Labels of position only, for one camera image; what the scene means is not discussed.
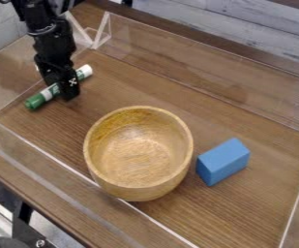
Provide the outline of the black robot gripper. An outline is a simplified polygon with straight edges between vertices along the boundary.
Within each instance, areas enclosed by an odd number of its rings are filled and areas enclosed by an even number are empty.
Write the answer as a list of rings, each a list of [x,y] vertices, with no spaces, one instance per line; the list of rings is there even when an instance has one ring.
[[[11,0],[11,3],[34,39],[34,61],[46,85],[58,82],[62,98],[70,101],[79,95],[81,87],[71,68],[75,41],[65,13],[77,0]]]

